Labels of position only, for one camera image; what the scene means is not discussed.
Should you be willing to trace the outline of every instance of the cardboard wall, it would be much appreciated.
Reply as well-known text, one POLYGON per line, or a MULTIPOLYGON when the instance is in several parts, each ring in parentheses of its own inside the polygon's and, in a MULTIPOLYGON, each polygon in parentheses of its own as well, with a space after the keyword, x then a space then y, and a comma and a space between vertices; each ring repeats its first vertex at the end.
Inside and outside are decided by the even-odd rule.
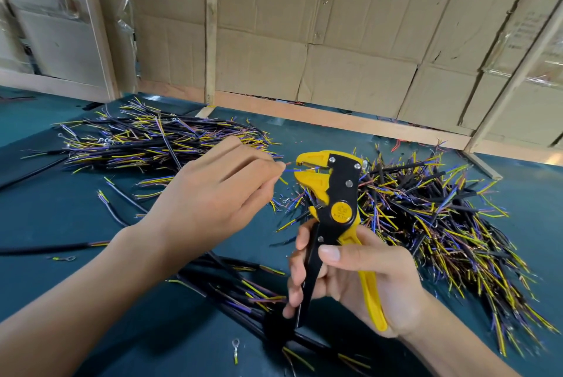
MULTIPOLYGON (((204 0, 133 2, 142 77, 202 88, 204 0)), ((217 89, 470 134, 502 88, 479 74, 523 2, 218 0, 217 89)), ((499 127, 490 138, 539 144, 559 129, 499 127)))

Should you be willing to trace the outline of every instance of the forearm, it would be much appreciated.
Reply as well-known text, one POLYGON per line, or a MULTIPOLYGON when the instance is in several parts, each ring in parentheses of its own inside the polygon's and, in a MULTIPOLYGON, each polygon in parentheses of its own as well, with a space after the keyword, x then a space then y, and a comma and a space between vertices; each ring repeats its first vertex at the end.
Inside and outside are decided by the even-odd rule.
POLYGON ((71 375, 103 334, 160 280, 142 245, 112 242, 75 274, 0 324, 0 369, 71 375))
POLYGON ((517 376, 472 331, 431 294, 419 328, 403 342, 428 368, 444 376, 517 376))

